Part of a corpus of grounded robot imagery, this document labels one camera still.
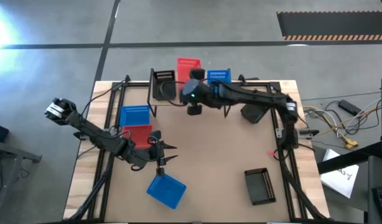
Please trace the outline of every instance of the wooden table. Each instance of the wooden table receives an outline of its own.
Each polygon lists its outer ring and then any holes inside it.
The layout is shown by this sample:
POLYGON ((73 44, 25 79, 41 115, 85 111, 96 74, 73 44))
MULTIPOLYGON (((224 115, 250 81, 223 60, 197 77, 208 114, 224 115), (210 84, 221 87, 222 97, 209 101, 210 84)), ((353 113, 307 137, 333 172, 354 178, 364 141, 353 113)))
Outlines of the wooden table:
MULTIPOLYGON (((259 82, 268 82, 268 81, 249 81, 249 82, 259 83, 259 82)), ((299 114, 301 118, 304 119, 302 104, 300 101, 299 92, 297 90, 296 81, 279 80, 279 81, 270 81, 270 82, 279 82, 281 84, 281 91, 283 93, 289 94, 291 98, 297 101, 299 114)), ((95 88, 93 90, 93 97, 102 94, 106 90, 110 89, 111 86, 112 86, 112 82, 96 82, 95 88)), ((129 93, 127 93, 127 90, 126 90, 126 94, 125 94, 126 104, 140 105, 139 100, 137 101, 134 98, 132 98, 130 96, 131 94, 132 93, 130 91, 129 93)), ((119 97, 115 98, 114 108, 112 113, 113 117, 116 115, 118 98, 119 97)), ((96 99, 95 101, 93 101, 90 105, 90 110, 89 110, 87 119, 90 122, 96 124, 97 126, 103 128, 105 123, 105 118, 106 118, 108 102, 109 102, 109 94, 102 96, 96 99)), ((306 126, 302 121, 299 120, 296 124, 296 128, 302 129, 302 128, 306 128, 306 126)), ((308 140, 299 140, 299 142, 307 146, 312 146, 311 141, 308 141, 308 140)), ((89 149, 90 147, 92 147, 90 142, 87 142, 87 141, 82 142, 80 145, 79 153, 89 149)), ((82 157, 77 160, 75 170, 73 173, 72 184, 68 194, 67 205, 65 207, 64 218, 70 217, 72 214, 74 214, 77 208, 83 203, 86 196, 90 193, 90 190, 93 185, 95 171, 96 171, 96 162, 98 159, 98 152, 99 152, 98 149, 94 149, 82 155, 82 157)), ((311 202, 318 208, 318 210, 326 217, 329 217, 329 212, 327 208, 327 203, 325 201, 324 191, 322 189, 321 181, 319 178, 317 164, 315 163, 314 152, 304 147, 300 147, 294 152, 295 152, 297 169, 299 172, 302 189, 307 194, 308 198, 310 198, 311 202)), ((300 217, 300 211, 299 211, 296 194, 293 190, 291 191, 292 191, 292 201, 294 204, 296 217, 300 217)), ((100 203, 99 203, 101 198, 100 196, 101 196, 101 193, 97 200, 97 204, 96 204, 97 212, 95 212, 95 216, 99 214, 98 211, 100 210, 100 203)))

